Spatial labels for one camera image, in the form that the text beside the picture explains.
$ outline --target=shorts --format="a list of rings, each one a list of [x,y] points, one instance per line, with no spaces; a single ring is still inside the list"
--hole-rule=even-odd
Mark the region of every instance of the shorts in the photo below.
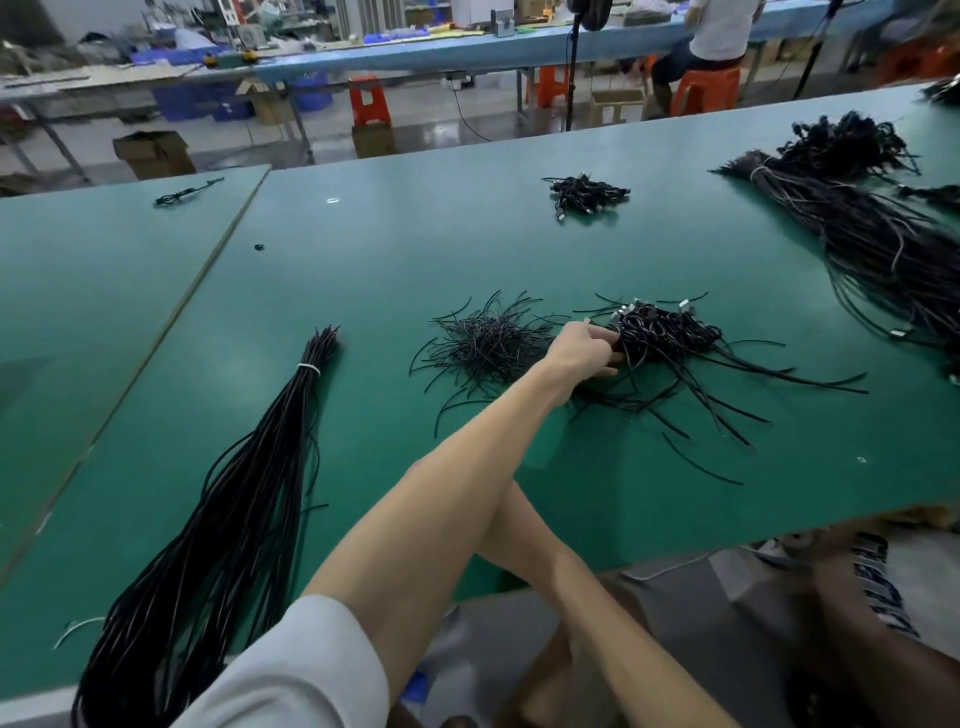
[[[694,56],[690,51],[690,41],[682,40],[673,50],[654,63],[650,78],[656,85],[672,84],[679,81],[687,71],[719,71],[740,65],[743,56],[729,61],[707,61]]]

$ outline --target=green table surface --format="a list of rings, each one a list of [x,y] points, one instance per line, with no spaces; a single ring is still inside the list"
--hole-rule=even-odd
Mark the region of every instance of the green table surface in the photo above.
[[[794,121],[859,109],[897,122],[923,183],[956,182],[960,113],[916,87],[643,122],[272,173],[214,268],[0,594],[0,693],[75,681],[97,637],[71,620],[110,603],[180,530],[207,467],[258,421],[314,327],[342,326],[324,373],[322,453],[298,586],[404,470],[434,447],[451,381],[408,377],[431,317],[502,289],[569,313],[593,293],[648,300],[704,291],[700,317],[769,366],[832,379],[867,370],[869,396],[695,363],[711,393],[774,421],[732,416],[756,450],[721,436],[692,395],[662,412],[681,447],[743,487],[697,472],[661,425],[593,409],[545,423],[516,479],[592,567],[742,544],[957,493],[957,391],[936,356],[877,338],[834,299],[817,245],[750,186],[708,173]],[[558,224],[545,176],[581,171],[631,187],[629,203]],[[265,250],[253,246],[265,242]],[[650,371],[644,376],[661,376]],[[445,435],[470,416],[454,410]],[[457,596],[496,591],[471,564]]]
[[[0,574],[267,169],[0,201]],[[160,195],[221,176],[196,199],[154,207]]]

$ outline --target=white shirt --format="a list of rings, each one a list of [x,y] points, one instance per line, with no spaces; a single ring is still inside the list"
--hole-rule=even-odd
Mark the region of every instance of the white shirt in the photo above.
[[[703,8],[690,53],[704,61],[731,61],[747,52],[759,0],[690,0],[691,8]]]
[[[248,647],[173,728],[383,728],[387,676],[352,612],[310,595]]]

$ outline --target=human arm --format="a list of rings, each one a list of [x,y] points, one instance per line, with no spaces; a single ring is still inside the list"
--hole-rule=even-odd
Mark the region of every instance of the human arm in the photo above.
[[[550,603],[607,679],[631,725],[736,726],[550,531],[515,483],[504,493],[478,552]]]
[[[707,7],[707,2],[709,0],[691,0],[690,5],[686,9],[686,15],[684,15],[684,27],[692,31],[703,19],[704,10]]]
[[[608,364],[616,337],[567,324],[546,357],[411,468],[307,584],[305,595],[330,596],[356,617],[386,672],[391,703],[540,424],[581,380],[615,373]]]

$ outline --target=white sleeve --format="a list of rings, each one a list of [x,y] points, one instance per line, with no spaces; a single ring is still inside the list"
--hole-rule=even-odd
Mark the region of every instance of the white sleeve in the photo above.
[[[234,660],[173,728],[383,728],[387,676],[359,622],[310,595]]]

